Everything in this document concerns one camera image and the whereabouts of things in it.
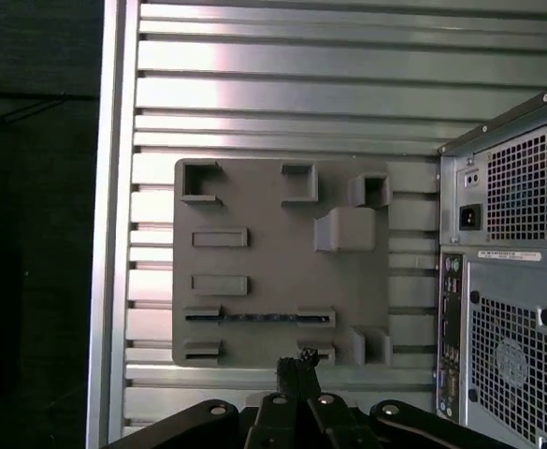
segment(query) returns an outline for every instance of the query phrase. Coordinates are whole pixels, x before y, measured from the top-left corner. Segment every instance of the rectangular slot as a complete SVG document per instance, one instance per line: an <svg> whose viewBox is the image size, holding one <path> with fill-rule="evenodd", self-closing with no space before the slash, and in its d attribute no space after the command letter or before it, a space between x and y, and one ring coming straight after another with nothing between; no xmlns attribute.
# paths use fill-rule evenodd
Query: rectangular slot
<svg viewBox="0 0 547 449"><path fill-rule="evenodd" d="M222 201L205 190L205 181L223 172L219 164L210 160L180 161L181 201L187 204L221 205Z"/></svg>
<svg viewBox="0 0 547 449"><path fill-rule="evenodd" d="M183 314L186 317L186 321L193 321L198 323L219 323L223 311L218 306L205 306L205 307L185 307Z"/></svg>
<svg viewBox="0 0 547 449"><path fill-rule="evenodd" d="M247 276L212 274L192 276L192 292L199 296L246 296L248 295L248 286Z"/></svg>
<svg viewBox="0 0 547 449"><path fill-rule="evenodd" d="M481 204L469 204L460 208L461 231L479 231L482 226L482 207Z"/></svg>
<svg viewBox="0 0 547 449"><path fill-rule="evenodd" d="M282 163L281 174L286 178L282 206L319 202L319 174L313 164Z"/></svg>
<svg viewBox="0 0 547 449"><path fill-rule="evenodd" d="M192 246L199 248L246 248L248 229L212 228L200 229L192 233Z"/></svg>
<svg viewBox="0 0 547 449"><path fill-rule="evenodd" d="M183 345L183 358L202 367L219 365L221 341L188 341Z"/></svg>
<svg viewBox="0 0 547 449"><path fill-rule="evenodd" d="M335 327L336 312L331 308L298 309L299 327Z"/></svg>
<svg viewBox="0 0 547 449"><path fill-rule="evenodd" d="M219 358L219 356L213 354L186 354L186 360L216 361L217 358Z"/></svg>
<svg viewBox="0 0 547 449"><path fill-rule="evenodd" d="M381 209L392 201L392 189L387 173L363 173L350 180L350 202L356 208Z"/></svg>

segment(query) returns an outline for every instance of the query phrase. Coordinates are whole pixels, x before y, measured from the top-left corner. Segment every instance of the metal groove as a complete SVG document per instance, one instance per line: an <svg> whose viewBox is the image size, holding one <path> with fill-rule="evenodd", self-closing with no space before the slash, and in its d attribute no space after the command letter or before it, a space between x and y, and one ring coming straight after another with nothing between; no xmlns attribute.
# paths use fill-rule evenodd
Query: metal groove
<svg viewBox="0 0 547 449"><path fill-rule="evenodd" d="M145 40L158 42L200 42L212 43L213 37L210 35L185 35L184 33L171 34L144 34ZM262 44L262 45L300 45L304 47L328 47L338 49L362 49L362 50L391 50L391 51L441 51L458 52L460 54L492 54L495 56L537 56L538 49L518 49L506 46L502 47L483 47L480 45L464 44L428 44L424 42L385 42L374 39L347 39L347 38L315 38L315 37L275 37L275 36L231 36L217 35L217 43L226 44ZM547 57L547 49L540 52L541 56Z"/></svg>
<svg viewBox="0 0 547 449"><path fill-rule="evenodd" d="M176 0L147 0L147 4L178 5ZM280 0L185 0L184 5L194 6L226 6L226 7L267 7L271 9L296 9L316 11L342 11L342 12L377 12L417 15L434 15L441 17L467 17L486 19L534 19L547 21L547 11L532 9L517 11L516 9L478 9L477 7L460 7L450 4L450 7L437 7L436 2L428 3L425 6L417 7L414 2L392 5L391 2L382 3L379 1L370 2L364 5L361 2L350 3L340 1L301 0L301 1L280 1Z"/></svg>
<svg viewBox="0 0 547 449"><path fill-rule="evenodd" d="M185 78L185 79L199 79L199 80L246 80L246 81L292 81L296 83L322 83L325 84L353 84L353 85L378 85L387 87L421 87L421 88L446 88L452 87L456 89L470 89L470 90L502 90L502 91L516 91L520 93L535 94L537 91L543 89L545 86L542 84L515 84L515 83L488 83L488 82L463 82L463 81L433 81L433 80L410 80L410 79L384 79L384 78L364 78L364 77L348 77L348 76L309 76L309 75L295 75L288 73L251 73L247 71L211 71L211 70L163 70L163 69L142 69L138 72L140 79L152 78Z"/></svg>

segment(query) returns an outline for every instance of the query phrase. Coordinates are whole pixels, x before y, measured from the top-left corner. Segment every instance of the power supply unit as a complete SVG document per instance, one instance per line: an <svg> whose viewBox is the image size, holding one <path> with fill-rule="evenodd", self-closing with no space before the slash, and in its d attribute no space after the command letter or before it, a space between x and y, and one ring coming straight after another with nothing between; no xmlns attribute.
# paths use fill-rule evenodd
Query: power supply unit
<svg viewBox="0 0 547 449"><path fill-rule="evenodd" d="M439 155L438 414L547 449L547 90Z"/></svg>

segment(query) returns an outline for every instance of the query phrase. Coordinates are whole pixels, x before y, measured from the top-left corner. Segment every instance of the power supply fan grille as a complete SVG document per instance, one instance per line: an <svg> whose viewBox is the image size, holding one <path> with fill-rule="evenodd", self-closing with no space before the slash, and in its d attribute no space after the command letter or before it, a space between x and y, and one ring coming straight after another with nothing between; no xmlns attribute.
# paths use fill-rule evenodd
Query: power supply fan grille
<svg viewBox="0 0 547 449"><path fill-rule="evenodd" d="M482 297L472 311L472 385L480 404L535 443L547 437L547 333L534 311Z"/></svg>
<svg viewBox="0 0 547 449"><path fill-rule="evenodd" d="M547 136L491 152L487 177L490 240L540 240L547 236Z"/></svg>

